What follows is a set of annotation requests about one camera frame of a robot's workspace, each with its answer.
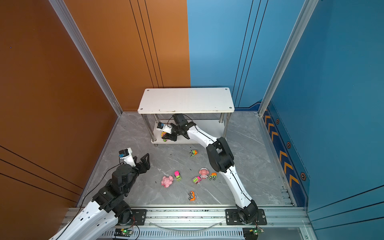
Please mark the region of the pink sheep toy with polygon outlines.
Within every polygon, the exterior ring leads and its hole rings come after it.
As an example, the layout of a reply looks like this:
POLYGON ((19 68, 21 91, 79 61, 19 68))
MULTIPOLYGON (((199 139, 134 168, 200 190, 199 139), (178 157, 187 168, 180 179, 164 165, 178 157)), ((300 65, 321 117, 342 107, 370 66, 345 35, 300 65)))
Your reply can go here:
POLYGON ((169 188, 173 184, 174 178, 172 176, 163 176, 161 185, 165 188, 169 188))

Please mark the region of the pink round head doll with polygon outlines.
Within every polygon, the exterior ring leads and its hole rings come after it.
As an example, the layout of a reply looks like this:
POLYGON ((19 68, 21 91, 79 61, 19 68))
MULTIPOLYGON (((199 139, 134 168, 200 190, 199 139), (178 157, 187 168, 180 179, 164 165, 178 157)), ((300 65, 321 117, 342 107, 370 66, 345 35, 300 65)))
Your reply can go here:
POLYGON ((201 168, 199 170, 199 174, 201 179, 207 179, 210 175, 210 172, 207 168, 201 168))

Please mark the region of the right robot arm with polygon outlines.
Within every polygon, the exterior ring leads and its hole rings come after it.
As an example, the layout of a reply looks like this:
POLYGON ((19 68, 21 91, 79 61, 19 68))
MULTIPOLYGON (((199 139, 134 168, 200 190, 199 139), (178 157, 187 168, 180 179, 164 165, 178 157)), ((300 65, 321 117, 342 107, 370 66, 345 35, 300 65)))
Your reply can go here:
POLYGON ((188 121, 184 114, 174 114, 172 123, 157 123, 157 130, 165 132, 163 139, 176 142, 179 136, 194 140, 206 148, 211 167, 223 176, 234 196, 240 221, 249 225, 255 222, 259 208, 244 187, 236 170, 234 155, 224 137, 216 138, 203 131, 192 120, 188 121))

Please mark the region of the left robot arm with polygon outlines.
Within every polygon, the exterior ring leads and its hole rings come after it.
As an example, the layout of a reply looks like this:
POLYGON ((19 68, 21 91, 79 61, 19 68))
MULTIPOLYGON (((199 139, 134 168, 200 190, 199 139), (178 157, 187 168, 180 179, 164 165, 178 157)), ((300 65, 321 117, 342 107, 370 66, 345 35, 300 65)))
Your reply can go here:
POLYGON ((125 197, 131 192, 139 175, 150 167, 150 154, 137 161, 132 154, 117 165, 106 185, 98 190, 91 201, 58 231, 52 240, 96 240, 117 224, 127 224, 132 219, 131 207, 125 197))

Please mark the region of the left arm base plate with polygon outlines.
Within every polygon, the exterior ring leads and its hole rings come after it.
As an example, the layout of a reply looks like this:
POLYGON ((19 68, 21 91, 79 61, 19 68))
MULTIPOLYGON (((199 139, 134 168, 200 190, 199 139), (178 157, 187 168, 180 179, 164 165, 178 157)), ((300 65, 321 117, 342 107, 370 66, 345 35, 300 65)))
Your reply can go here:
POLYGON ((120 226, 143 226, 147 217, 146 209, 132 209, 125 211, 118 217, 118 225, 120 226))

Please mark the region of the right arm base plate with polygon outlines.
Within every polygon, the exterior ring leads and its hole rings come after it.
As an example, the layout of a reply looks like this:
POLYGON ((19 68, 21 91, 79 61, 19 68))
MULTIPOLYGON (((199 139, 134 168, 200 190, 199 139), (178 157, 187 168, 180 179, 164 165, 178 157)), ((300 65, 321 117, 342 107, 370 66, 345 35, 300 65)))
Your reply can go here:
POLYGON ((226 224, 228 226, 234 225, 258 225, 266 226, 268 224, 265 212, 263 209, 258 209, 257 217, 251 223, 244 223, 241 221, 238 210, 235 209, 226 209, 226 224))

